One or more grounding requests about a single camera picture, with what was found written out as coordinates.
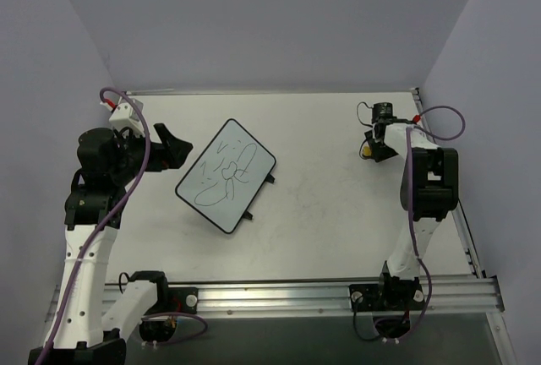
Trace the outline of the whiteboard metal stand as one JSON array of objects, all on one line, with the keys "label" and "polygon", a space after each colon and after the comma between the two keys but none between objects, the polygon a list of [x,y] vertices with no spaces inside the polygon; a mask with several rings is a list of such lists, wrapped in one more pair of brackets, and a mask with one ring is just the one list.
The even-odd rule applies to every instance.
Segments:
[{"label": "whiteboard metal stand", "polygon": [[[274,184],[275,183],[275,177],[272,174],[269,173],[265,177],[264,183]],[[247,221],[252,221],[253,220],[253,215],[248,210],[245,210],[243,212],[242,219],[247,220]]]}]

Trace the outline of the black framed whiteboard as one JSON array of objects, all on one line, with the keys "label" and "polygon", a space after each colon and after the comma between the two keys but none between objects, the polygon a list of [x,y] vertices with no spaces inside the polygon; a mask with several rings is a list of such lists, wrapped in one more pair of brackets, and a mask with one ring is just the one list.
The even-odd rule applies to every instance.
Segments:
[{"label": "black framed whiteboard", "polygon": [[232,234],[275,166],[275,156],[230,118],[184,174],[175,194],[220,231]]}]

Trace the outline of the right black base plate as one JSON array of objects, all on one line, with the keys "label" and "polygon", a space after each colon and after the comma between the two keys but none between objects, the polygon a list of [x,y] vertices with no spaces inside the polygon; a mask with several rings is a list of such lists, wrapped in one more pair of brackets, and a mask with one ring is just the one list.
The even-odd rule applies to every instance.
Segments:
[{"label": "right black base plate", "polygon": [[357,283],[348,286],[351,310],[358,312],[420,311],[425,298],[420,286],[386,286],[376,283]]}]

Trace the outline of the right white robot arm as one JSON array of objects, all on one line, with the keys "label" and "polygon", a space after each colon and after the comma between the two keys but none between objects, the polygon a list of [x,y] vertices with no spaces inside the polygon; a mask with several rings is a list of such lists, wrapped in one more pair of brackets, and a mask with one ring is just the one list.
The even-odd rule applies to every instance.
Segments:
[{"label": "right white robot arm", "polygon": [[459,157],[426,137],[420,116],[410,120],[394,115],[389,102],[371,107],[371,123],[361,155],[376,163],[395,156],[404,159],[400,202],[407,213],[391,256],[385,261],[375,297],[385,308],[394,308],[418,289],[421,264],[430,239],[458,205]]}]

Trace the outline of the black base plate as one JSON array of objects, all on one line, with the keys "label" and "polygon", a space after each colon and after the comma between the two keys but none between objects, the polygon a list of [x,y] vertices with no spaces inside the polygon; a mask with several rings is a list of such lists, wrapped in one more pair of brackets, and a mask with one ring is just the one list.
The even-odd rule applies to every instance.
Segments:
[{"label": "black base plate", "polygon": [[351,310],[358,312],[420,311],[425,298],[420,286],[386,286],[376,283],[357,283],[348,286]]},{"label": "black base plate", "polygon": [[197,314],[199,289],[194,286],[169,286],[167,302],[164,306],[167,312]]}]

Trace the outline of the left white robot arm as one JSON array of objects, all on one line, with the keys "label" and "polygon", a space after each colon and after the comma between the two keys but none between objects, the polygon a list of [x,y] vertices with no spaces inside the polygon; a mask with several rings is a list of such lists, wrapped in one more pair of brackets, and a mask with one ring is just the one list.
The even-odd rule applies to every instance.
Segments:
[{"label": "left white robot arm", "polygon": [[107,267],[128,198],[146,172],[178,169],[193,149],[166,125],[154,126],[159,141],[131,128],[93,128],[81,134],[65,202],[66,251],[52,325],[30,364],[123,364],[127,340],[150,313],[171,301],[165,274],[136,271],[122,296],[102,309]]}]

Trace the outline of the right side aluminium rail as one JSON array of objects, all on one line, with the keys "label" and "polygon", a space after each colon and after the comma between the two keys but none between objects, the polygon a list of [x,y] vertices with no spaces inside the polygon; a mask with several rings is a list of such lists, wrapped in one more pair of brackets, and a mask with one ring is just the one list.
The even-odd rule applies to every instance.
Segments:
[{"label": "right side aluminium rail", "polygon": [[[420,88],[413,87],[412,89],[410,89],[410,91],[412,93],[413,100],[417,107],[418,115],[420,116],[420,122],[418,123],[418,125],[422,128],[424,135],[428,139],[433,140],[435,142],[450,142],[450,141],[460,138],[464,134],[465,129],[466,129],[466,121],[460,111],[452,109],[450,106],[447,106],[447,105],[437,105],[437,106],[433,106],[433,107],[429,107],[428,109],[425,109]],[[459,129],[457,129],[457,131],[452,134],[441,134],[441,133],[436,134],[435,132],[433,132],[429,126],[429,121],[427,119],[427,116],[432,111],[436,111],[436,110],[449,111],[452,114],[454,114],[456,116],[457,121],[460,123]],[[481,265],[481,262],[478,256],[478,251],[473,240],[471,228],[469,226],[467,217],[465,215],[461,200],[458,200],[457,207],[453,210],[452,216],[456,224],[459,237],[461,238],[462,246],[464,247],[467,261],[472,273],[477,278],[486,278],[487,275],[484,270],[484,267]]]}]

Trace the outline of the aluminium mounting rail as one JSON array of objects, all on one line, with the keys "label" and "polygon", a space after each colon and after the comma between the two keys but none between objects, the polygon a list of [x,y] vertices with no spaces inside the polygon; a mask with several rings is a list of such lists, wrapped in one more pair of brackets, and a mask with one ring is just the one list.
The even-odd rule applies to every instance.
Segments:
[{"label": "aluminium mounting rail", "polygon": [[[348,286],[376,283],[375,278],[282,282],[172,282],[199,289],[197,314],[210,319],[283,319],[352,317]],[[497,280],[468,275],[437,275],[421,280],[425,305],[412,315],[500,313],[504,309]],[[404,312],[364,312],[398,316]]]}]

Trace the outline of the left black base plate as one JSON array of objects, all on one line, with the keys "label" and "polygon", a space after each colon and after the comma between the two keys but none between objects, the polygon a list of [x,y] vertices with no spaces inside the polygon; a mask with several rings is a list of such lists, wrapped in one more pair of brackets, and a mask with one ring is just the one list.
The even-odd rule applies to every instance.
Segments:
[{"label": "left black base plate", "polygon": [[164,306],[167,312],[197,314],[199,289],[194,286],[169,286],[167,302]]}]

